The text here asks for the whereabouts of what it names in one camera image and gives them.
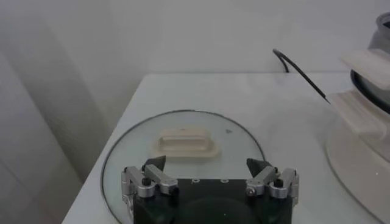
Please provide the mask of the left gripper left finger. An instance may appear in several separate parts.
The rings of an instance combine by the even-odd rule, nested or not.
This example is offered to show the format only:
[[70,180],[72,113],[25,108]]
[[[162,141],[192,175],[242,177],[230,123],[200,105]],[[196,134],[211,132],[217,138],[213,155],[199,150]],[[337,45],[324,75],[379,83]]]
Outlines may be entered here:
[[121,172],[122,198],[152,198],[156,192],[163,195],[177,195],[179,181],[163,172],[166,157],[148,159],[141,169],[135,166],[125,167]]

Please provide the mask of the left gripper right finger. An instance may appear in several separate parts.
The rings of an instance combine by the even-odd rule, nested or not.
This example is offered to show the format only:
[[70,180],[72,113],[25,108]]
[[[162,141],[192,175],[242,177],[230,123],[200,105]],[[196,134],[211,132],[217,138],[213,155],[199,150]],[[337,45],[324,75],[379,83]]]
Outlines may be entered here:
[[296,170],[287,168],[279,171],[267,161],[248,158],[246,165],[252,178],[246,180],[246,194],[257,197],[268,191],[272,198],[293,200],[299,198],[299,174]]

